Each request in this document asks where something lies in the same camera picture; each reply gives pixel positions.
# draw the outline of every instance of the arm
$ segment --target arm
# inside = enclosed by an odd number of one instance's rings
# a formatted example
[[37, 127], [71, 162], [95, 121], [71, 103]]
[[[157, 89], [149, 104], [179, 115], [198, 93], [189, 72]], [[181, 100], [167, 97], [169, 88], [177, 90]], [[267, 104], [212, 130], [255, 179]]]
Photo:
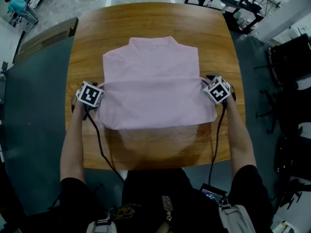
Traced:
[[232, 176], [246, 165], [256, 166], [253, 145], [232, 96], [227, 99], [228, 138]]
[[9, 4], [9, 6], [8, 6], [8, 11], [10, 13], [14, 11], [14, 7], [11, 4]]
[[83, 171], [83, 104], [77, 101], [68, 127], [60, 160], [60, 180], [76, 178], [85, 183]]

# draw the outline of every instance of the small screen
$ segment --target small screen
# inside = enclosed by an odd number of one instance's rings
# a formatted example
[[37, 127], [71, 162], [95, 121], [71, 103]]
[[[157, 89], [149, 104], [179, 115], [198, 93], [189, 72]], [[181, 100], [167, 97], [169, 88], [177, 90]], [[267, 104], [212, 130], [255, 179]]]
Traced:
[[202, 185], [200, 192], [209, 199], [217, 201], [219, 204], [222, 204], [223, 199], [227, 196], [227, 192], [205, 183]]
[[207, 191], [205, 189], [202, 189], [201, 191], [205, 196], [209, 197], [211, 200], [216, 200], [218, 203], [220, 203], [220, 201], [222, 200], [223, 196]]

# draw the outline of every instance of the cable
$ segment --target cable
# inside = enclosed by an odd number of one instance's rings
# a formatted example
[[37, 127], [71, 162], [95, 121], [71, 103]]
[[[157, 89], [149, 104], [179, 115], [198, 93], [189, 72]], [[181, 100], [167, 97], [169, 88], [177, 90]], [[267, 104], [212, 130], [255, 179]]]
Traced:
[[218, 123], [218, 127], [217, 127], [217, 137], [216, 137], [216, 148], [215, 148], [215, 154], [214, 154], [214, 158], [212, 160], [212, 165], [210, 167], [210, 171], [209, 171], [209, 177], [208, 177], [208, 185], [210, 185], [210, 178], [212, 176], [212, 170], [213, 170], [213, 166], [214, 166], [214, 162], [216, 160], [216, 155], [217, 155], [217, 151], [218, 151], [218, 142], [219, 142], [219, 130], [220, 130], [220, 126], [222, 124], [222, 121], [223, 121], [223, 118], [224, 118], [224, 115], [225, 115], [225, 110], [227, 108], [227, 103], [226, 101], [223, 103], [223, 112], [222, 112], [222, 115], [220, 116], [220, 119], [219, 119], [219, 123]]
[[206, 85], [208, 85], [208, 83], [205, 80], [202, 80], [203, 83], [205, 83]]
[[111, 163], [109, 162], [109, 160], [107, 159], [107, 157], [104, 155], [104, 152], [103, 152], [103, 148], [102, 148], [102, 143], [101, 143], [101, 137], [100, 137], [100, 134], [99, 134], [99, 130], [97, 128], [97, 125], [96, 123], [93, 121], [93, 118], [91, 117], [91, 115], [89, 114], [88, 110], [86, 109], [85, 107], [85, 104], [84, 105], [84, 109], [85, 109], [85, 112], [86, 112], [86, 115], [87, 115], [87, 118], [91, 121], [91, 123], [93, 124], [95, 130], [96, 130], [96, 133], [97, 133], [97, 138], [98, 138], [98, 144], [99, 144], [99, 149], [101, 151], [101, 155], [102, 157], [107, 161], [108, 165], [110, 166], [110, 168], [116, 173], [116, 175], [118, 175], [118, 177], [122, 180], [123, 184], [125, 183], [124, 182], [124, 179], [121, 177], [121, 175], [115, 170], [115, 168], [111, 165]]

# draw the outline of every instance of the office chair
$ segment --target office chair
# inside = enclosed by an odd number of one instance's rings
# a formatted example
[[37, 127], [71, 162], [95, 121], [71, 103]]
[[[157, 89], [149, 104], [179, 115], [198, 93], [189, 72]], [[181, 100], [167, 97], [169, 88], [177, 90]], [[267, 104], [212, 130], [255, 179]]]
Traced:
[[[304, 82], [304, 87], [299, 88], [299, 84]], [[267, 133], [273, 133], [276, 121], [282, 133], [285, 135], [295, 135], [298, 131], [298, 125], [303, 122], [311, 122], [311, 108], [306, 100], [311, 98], [311, 79], [306, 76], [293, 82], [292, 84], [284, 86], [283, 90], [276, 96], [276, 101], [266, 90], [261, 90], [260, 93], [265, 94], [272, 109], [263, 114], [256, 114], [257, 118], [273, 115], [271, 129]]]
[[267, 61], [275, 86], [292, 83], [295, 79], [308, 75], [310, 55], [311, 39], [307, 34], [302, 34], [280, 46], [269, 47]]

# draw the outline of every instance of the folded shirt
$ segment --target folded shirt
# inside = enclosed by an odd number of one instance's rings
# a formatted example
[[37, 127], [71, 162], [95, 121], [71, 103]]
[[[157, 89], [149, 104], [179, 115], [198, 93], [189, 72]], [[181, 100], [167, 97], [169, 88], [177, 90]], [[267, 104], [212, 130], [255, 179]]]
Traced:
[[214, 121], [203, 93], [198, 50], [172, 37], [130, 38], [103, 56], [105, 90], [95, 120], [114, 130], [195, 125]]

